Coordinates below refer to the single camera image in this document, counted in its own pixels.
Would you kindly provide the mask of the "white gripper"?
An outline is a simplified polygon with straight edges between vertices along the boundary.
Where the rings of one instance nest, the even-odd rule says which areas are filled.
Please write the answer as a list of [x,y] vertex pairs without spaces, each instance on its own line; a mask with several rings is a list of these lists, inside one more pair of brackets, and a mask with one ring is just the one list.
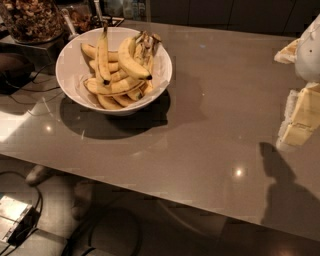
[[274,56],[276,62],[294,64],[298,77],[309,82],[301,91],[291,90],[276,148],[293,151],[320,126],[320,14],[303,32]]

